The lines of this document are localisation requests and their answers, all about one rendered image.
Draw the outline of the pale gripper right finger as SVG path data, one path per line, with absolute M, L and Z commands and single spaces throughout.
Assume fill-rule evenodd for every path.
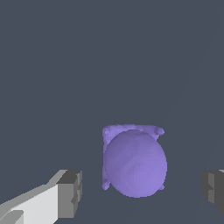
M 224 170 L 202 171 L 200 178 L 203 196 L 224 214 Z

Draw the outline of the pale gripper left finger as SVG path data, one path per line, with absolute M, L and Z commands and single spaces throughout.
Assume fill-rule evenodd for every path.
M 82 195 L 82 171 L 59 170 L 45 185 L 0 205 L 0 224 L 54 224 L 73 218 Z

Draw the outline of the purple domed object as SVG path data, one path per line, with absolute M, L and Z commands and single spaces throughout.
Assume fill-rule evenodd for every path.
M 158 138 L 165 131 L 154 125 L 108 125 L 103 137 L 103 190 L 112 185 L 131 198 L 153 195 L 165 188 L 167 160 Z

